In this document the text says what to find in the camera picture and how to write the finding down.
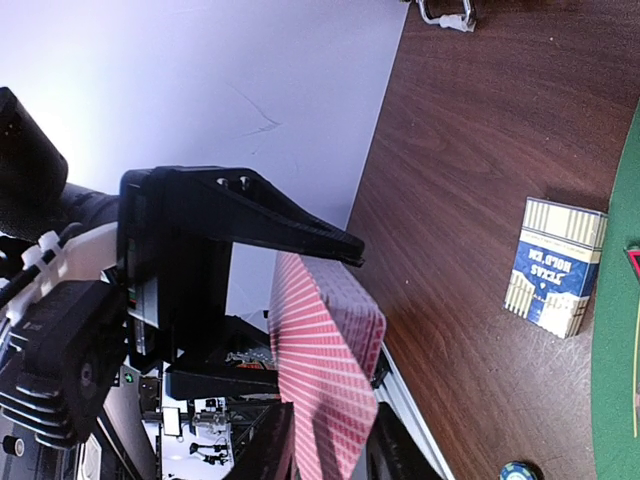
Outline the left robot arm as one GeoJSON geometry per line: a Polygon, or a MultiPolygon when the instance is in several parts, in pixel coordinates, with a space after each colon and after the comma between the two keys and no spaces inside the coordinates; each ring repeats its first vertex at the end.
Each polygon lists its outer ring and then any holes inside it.
{"type": "Polygon", "coordinates": [[[115,195],[68,165],[16,95],[1,91],[1,316],[11,353],[1,412],[36,441],[88,440],[124,362],[146,372],[206,355],[227,334],[232,249],[363,262],[363,242],[257,172],[163,166],[115,195]]]}

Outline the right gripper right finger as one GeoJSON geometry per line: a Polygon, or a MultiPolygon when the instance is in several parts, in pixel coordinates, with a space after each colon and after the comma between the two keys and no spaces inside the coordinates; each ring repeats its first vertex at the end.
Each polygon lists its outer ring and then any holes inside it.
{"type": "Polygon", "coordinates": [[[394,412],[379,412],[367,441],[367,478],[440,480],[394,412]]]}

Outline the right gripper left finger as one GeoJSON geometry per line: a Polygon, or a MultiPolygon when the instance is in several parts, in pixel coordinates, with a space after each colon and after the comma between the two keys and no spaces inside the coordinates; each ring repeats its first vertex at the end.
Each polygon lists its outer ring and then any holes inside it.
{"type": "Polygon", "coordinates": [[[228,480],[289,480],[296,478],[295,422],[292,403],[270,407],[228,480]]]}

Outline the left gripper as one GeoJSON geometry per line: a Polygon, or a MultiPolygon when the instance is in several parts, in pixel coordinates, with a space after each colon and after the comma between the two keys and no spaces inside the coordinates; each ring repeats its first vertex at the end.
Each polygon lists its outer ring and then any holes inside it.
{"type": "MultiPolygon", "coordinates": [[[[170,332],[194,286],[192,234],[360,267],[364,242],[310,214],[248,168],[164,168],[124,176],[119,218],[48,233],[1,290],[12,354],[1,412],[69,449],[91,435],[128,354],[154,363],[136,328],[170,332]]],[[[278,394],[266,345],[193,347],[166,368],[175,400],[278,394]]]]}

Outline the red playing card deck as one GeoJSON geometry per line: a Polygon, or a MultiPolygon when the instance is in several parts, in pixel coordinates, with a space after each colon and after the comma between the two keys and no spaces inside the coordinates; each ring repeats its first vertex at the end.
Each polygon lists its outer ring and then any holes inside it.
{"type": "Polygon", "coordinates": [[[378,412],[384,314],[342,263],[279,253],[267,325],[302,478],[350,478],[378,412]]]}

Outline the green blue chip stack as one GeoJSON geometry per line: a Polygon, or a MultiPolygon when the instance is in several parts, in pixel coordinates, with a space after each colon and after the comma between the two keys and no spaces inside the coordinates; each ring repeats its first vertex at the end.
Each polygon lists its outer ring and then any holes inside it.
{"type": "Polygon", "coordinates": [[[539,469],[524,461],[511,461],[502,466],[499,473],[500,480],[542,480],[543,474],[539,469]]]}

